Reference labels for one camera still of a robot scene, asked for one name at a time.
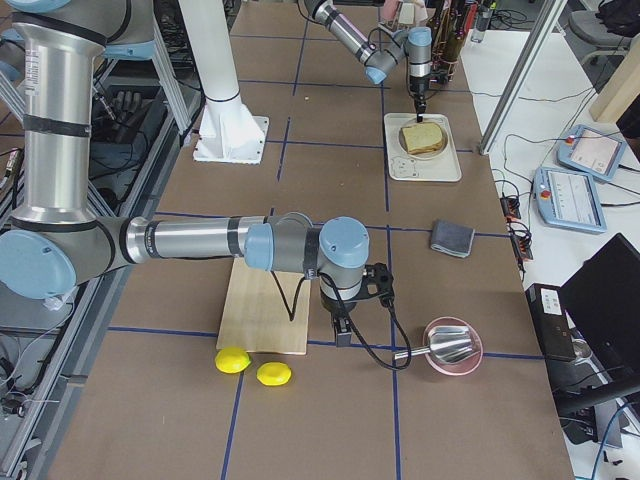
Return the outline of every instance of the black monitor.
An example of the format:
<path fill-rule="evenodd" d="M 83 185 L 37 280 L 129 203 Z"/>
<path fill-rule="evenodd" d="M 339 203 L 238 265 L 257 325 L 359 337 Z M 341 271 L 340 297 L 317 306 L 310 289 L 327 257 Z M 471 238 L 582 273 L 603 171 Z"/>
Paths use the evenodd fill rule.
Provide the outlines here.
<path fill-rule="evenodd" d="M 559 295 L 602 367 L 621 367 L 608 372 L 613 382 L 600 397 L 587 395 L 591 405 L 618 396 L 640 401 L 640 393 L 632 393 L 640 392 L 640 253 L 616 234 L 560 288 Z M 640 418 L 640 405 L 632 408 Z"/>

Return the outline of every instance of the office chair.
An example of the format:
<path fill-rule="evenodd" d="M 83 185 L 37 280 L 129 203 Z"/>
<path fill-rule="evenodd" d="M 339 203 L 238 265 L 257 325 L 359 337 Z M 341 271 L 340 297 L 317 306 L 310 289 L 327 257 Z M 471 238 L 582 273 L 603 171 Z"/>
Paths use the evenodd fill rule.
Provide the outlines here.
<path fill-rule="evenodd" d="M 596 47 L 596 50 L 585 55 L 580 65 L 591 62 L 592 65 L 602 55 L 622 55 L 629 52 L 632 38 L 607 32 L 607 27 L 596 18 L 596 12 L 580 10 L 569 15 L 569 28 L 581 40 Z"/>

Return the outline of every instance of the pink bowl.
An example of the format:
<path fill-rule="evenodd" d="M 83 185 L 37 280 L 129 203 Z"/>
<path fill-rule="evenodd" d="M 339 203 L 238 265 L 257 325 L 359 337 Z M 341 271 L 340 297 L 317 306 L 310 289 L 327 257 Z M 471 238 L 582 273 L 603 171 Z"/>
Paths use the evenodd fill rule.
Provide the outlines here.
<path fill-rule="evenodd" d="M 469 327 L 469 332 L 471 333 L 471 338 L 478 345 L 478 353 L 467 358 L 466 360 L 456 363 L 456 364 L 443 364 L 439 363 L 434 357 L 430 354 L 426 353 L 425 357 L 427 357 L 427 361 L 429 364 L 435 368 L 438 372 L 444 373 L 445 375 L 468 375 L 473 372 L 476 368 L 480 366 L 480 362 L 482 361 L 482 354 L 484 353 L 484 349 L 482 348 L 482 342 L 480 341 L 480 336 L 473 329 L 471 325 L 467 322 L 460 320 L 455 317 L 440 317 L 436 318 L 433 322 L 427 325 L 427 328 L 424 329 L 424 334 L 422 335 L 422 344 L 426 345 L 429 341 L 429 331 L 432 328 L 440 326 L 440 325 L 463 325 L 465 327 Z"/>

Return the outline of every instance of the blue and white device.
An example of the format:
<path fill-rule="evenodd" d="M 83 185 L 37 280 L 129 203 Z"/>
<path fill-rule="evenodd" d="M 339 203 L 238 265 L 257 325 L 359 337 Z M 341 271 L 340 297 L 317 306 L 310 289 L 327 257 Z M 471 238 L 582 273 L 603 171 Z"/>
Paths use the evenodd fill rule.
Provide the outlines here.
<path fill-rule="evenodd" d="M 586 125 L 576 125 L 558 145 L 558 162 L 610 182 L 620 165 L 627 144 Z"/>
<path fill-rule="evenodd" d="M 579 232 L 607 231 L 596 185 L 590 174 L 541 167 L 536 171 L 533 188 L 545 223 Z"/>

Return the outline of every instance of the wooden panel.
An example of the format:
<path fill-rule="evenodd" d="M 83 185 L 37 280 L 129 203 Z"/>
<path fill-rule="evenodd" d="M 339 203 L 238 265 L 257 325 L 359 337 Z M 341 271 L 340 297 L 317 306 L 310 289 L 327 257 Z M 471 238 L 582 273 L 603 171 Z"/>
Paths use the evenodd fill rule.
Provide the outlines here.
<path fill-rule="evenodd" d="M 614 123 L 640 95 L 640 42 L 631 47 L 589 112 L 596 122 Z"/>
<path fill-rule="evenodd" d="M 289 305 L 301 275 L 278 273 Z M 311 282 L 304 282 L 293 322 L 270 273 L 233 262 L 229 290 L 218 334 L 218 350 L 240 347 L 247 352 L 304 355 L 307 352 Z"/>

